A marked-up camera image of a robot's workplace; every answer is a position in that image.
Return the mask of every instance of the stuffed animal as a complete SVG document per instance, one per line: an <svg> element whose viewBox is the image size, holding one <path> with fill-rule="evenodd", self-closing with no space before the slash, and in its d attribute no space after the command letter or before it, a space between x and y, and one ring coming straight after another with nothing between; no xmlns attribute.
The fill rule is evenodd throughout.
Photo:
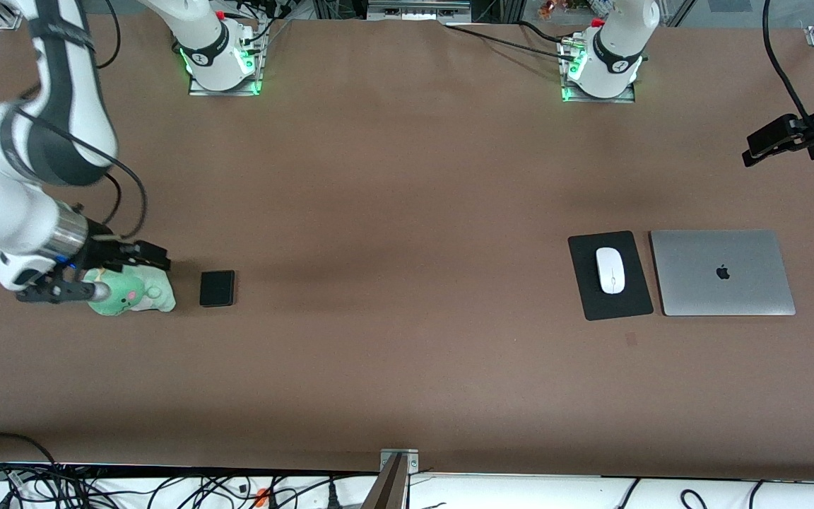
<svg viewBox="0 0 814 509"><path fill-rule="evenodd" d="M121 315L126 310L170 312L175 308L175 294L165 271L146 265L129 265L117 273L106 269L93 269L84 274L88 283L109 286L109 296L99 302L87 302L103 316Z"/></svg>

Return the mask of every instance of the mouse pad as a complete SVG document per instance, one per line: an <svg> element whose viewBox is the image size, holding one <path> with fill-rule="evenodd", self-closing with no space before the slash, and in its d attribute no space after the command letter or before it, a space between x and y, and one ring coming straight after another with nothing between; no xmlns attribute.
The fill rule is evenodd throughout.
<svg viewBox="0 0 814 509"><path fill-rule="evenodd" d="M578 235L567 239L574 260L579 297L582 299L582 312L586 320L604 320L624 316L651 315L654 311L646 275L642 271L639 252L633 232L613 232L610 234ZM598 269L595 265L595 250L600 247L613 247L620 252L624 264L626 283L620 293L604 293L598 282Z"/></svg>

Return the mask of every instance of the laptop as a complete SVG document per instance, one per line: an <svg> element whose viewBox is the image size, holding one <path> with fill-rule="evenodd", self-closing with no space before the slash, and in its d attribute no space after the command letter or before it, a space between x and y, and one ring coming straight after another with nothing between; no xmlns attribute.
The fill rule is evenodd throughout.
<svg viewBox="0 0 814 509"><path fill-rule="evenodd" d="M668 316L795 315L772 230L654 230Z"/></svg>

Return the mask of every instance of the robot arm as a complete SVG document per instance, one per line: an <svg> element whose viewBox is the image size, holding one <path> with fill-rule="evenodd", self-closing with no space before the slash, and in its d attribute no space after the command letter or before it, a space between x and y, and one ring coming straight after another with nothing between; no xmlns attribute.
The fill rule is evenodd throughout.
<svg viewBox="0 0 814 509"><path fill-rule="evenodd" d="M584 40L584 53L568 78L591 96L617 97L636 80L642 50L659 19L655 0L615 0L604 26L591 26L574 36Z"/></svg>
<svg viewBox="0 0 814 509"><path fill-rule="evenodd" d="M256 71L253 29L220 19L208 0L140 0L172 30L187 71L207 90L229 90Z"/></svg>
<svg viewBox="0 0 814 509"><path fill-rule="evenodd" d="M104 286L61 277L66 267L121 271L125 264L168 270L164 249L122 242L109 228L47 196L42 183L86 186L110 162L48 125L110 157L117 142L80 0L10 0L27 19L41 89L30 101L0 103L0 284L20 300L91 300Z"/></svg>

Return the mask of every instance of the brown table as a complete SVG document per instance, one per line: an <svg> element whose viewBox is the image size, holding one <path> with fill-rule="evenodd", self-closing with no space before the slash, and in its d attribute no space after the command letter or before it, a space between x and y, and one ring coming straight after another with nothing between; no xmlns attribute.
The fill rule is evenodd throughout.
<svg viewBox="0 0 814 509"><path fill-rule="evenodd" d="M659 30L621 106L562 103L547 58L434 22L297 21L262 96L191 98L167 28L122 27L104 98L178 306L103 318L0 288L0 431L63 461L416 447L440 471L814 477L814 163L743 168L745 136L794 109L758 31ZM814 110L814 49L774 41ZM0 100L33 80L26 34L0 36ZM113 197L55 194L93 217ZM797 315L586 322L568 236L636 232L659 309L657 228L775 229ZM198 307L210 269L238 271L235 306Z"/></svg>

